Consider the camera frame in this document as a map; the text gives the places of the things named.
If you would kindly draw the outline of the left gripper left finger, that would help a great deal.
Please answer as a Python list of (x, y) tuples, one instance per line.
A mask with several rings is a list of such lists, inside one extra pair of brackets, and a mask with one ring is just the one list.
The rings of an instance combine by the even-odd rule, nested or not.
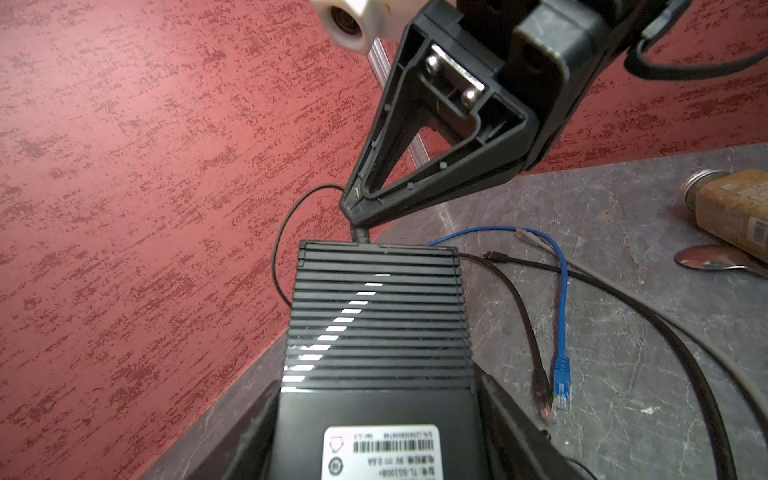
[(273, 381), (186, 479), (265, 479), (279, 391)]

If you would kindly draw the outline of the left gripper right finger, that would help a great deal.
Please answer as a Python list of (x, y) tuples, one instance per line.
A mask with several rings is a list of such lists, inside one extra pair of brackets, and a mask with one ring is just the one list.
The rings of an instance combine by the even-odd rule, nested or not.
[(483, 438), (492, 479), (581, 479), (498, 381), (474, 367)]

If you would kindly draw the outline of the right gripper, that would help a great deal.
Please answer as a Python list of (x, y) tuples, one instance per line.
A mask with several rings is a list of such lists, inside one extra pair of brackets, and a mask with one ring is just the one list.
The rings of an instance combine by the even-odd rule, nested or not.
[[(687, 1), (430, 1), (407, 25), (340, 209), (373, 228), (509, 180), (554, 146), (597, 77)], [(429, 129), (448, 150), (387, 178)]]

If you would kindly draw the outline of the black network switch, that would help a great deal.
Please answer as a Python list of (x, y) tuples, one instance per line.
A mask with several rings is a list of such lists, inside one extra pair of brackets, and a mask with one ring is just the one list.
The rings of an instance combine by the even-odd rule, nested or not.
[(304, 241), (271, 479), (486, 479), (460, 257)]

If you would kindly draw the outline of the black power adapter with cable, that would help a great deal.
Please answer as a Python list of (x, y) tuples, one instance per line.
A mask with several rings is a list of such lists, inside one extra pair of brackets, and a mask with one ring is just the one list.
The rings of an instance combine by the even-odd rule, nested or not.
[(320, 184), (303, 193), (291, 205), (277, 227), (270, 254), (270, 275), (278, 298), (292, 305), (297, 255), (302, 241), (350, 241), (350, 225), (338, 206), (344, 188)]

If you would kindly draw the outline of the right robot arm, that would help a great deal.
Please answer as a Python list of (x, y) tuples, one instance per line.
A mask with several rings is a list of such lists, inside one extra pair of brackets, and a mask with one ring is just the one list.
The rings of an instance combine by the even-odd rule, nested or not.
[(599, 76), (731, 75), (767, 55), (763, 1), (427, 1), (408, 15), (340, 210), (371, 229), (508, 182)]

